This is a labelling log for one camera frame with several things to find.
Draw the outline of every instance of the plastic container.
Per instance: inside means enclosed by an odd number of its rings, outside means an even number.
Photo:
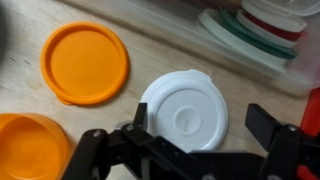
[[[290,0],[290,1],[279,1],[279,0],[250,0],[260,1],[261,7],[268,5],[270,11],[277,11],[282,14],[295,14],[297,16],[310,16],[320,11],[319,0]]]
[[[320,56],[315,51],[320,46],[318,46],[316,40],[312,40],[312,38],[318,39],[320,26],[317,23],[320,22],[320,18],[315,19],[313,16],[303,18],[308,24],[305,30],[307,37],[301,38],[299,43],[305,45],[305,48],[299,49],[299,56],[292,61],[293,64],[298,63],[300,68],[293,68],[291,64],[284,67],[279,65],[278,68],[283,69],[283,71],[279,72],[269,65],[257,62],[257,59],[249,58],[234,49],[221,45],[220,40],[217,41],[217,38],[210,38],[207,32],[199,30],[201,28],[199,28],[198,15],[207,8],[215,7],[199,5],[199,1],[197,0],[60,1],[83,7],[83,9],[89,12],[112,19],[114,22],[125,25],[127,28],[138,28],[148,35],[155,36],[158,39],[160,37],[165,42],[201,54],[201,56],[213,62],[228,66],[237,73],[245,74],[250,78],[257,79],[259,82],[276,87],[291,95],[306,95],[311,89],[320,86],[320,79],[316,78],[317,69],[320,67],[318,64],[318,57]]]
[[[264,37],[265,39],[268,39],[269,41],[273,42],[274,44],[277,44],[279,46],[291,48],[297,44],[297,42],[288,41],[284,38],[281,38],[278,35],[275,35],[260,26],[256,25],[255,23],[251,22],[249,19],[246,18],[244,15],[243,10],[239,10],[237,14],[237,20],[247,29],[250,31],[256,33],[257,35]]]
[[[212,151],[228,125],[227,107],[211,78],[197,70],[161,76],[145,91],[147,131],[184,150]]]
[[[60,179],[70,148],[61,129],[38,114],[0,114],[0,179]]]

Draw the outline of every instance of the white container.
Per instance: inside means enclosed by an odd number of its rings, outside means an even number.
[[[148,128],[185,152],[212,151],[228,125],[227,107],[211,78],[197,70],[161,76],[145,91]]]
[[[313,18],[314,16],[304,18],[308,24],[306,28],[307,37],[300,39],[300,45],[297,46],[300,55],[295,60],[292,60],[293,64],[299,64],[299,68],[297,67],[298,65],[289,64],[286,67],[279,65],[279,68],[284,68],[283,72],[279,72],[267,65],[257,63],[238,51],[221,45],[221,42],[216,41],[216,38],[209,38],[207,32],[199,30],[198,15],[208,7],[193,3],[199,2],[198,0],[194,0],[193,2],[191,0],[60,1],[75,4],[77,7],[82,6],[83,9],[111,19],[120,25],[139,29],[148,35],[165,39],[167,42],[201,54],[201,56],[214,62],[227,65],[234,71],[245,73],[245,75],[254,79],[259,78],[259,82],[264,82],[266,85],[274,86],[292,95],[306,95],[311,89],[320,86],[320,77],[316,78],[318,67],[320,67],[318,63],[320,61],[318,59],[320,57],[318,55],[319,51],[316,51],[316,49],[320,49],[318,43],[320,18]],[[259,1],[268,1],[270,7],[277,7],[273,3],[278,0]],[[315,4],[313,4],[314,6],[310,4],[310,8],[304,5],[304,9],[301,9],[296,15],[299,15],[299,13],[310,14],[311,12],[317,12],[318,1],[312,1]],[[288,15],[292,14],[292,12],[283,11],[280,8],[276,8],[274,11]]]

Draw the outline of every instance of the orange container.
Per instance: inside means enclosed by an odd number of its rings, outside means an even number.
[[[66,165],[68,140],[38,114],[0,114],[0,179],[54,180]]]

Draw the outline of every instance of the orange lid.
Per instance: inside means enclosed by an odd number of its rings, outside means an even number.
[[[64,104],[89,105],[114,96],[129,74],[127,51],[108,28],[75,22],[57,29],[41,54],[45,81]]]

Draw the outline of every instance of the red object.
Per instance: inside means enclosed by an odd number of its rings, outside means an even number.
[[[289,40],[289,41],[297,41],[303,35],[303,31],[295,33],[295,32],[289,32],[289,31],[285,31],[285,30],[273,27],[270,24],[267,24],[267,23],[261,21],[260,19],[254,17],[253,15],[251,15],[250,13],[248,13],[246,11],[244,12],[244,16],[247,19],[249,19],[251,22],[260,26],[261,28],[271,32],[274,35],[282,37],[283,39]]]
[[[304,133],[312,136],[316,136],[320,132],[320,88],[311,91],[300,128]],[[298,177],[302,180],[318,179],[305,166],[299,166]]]

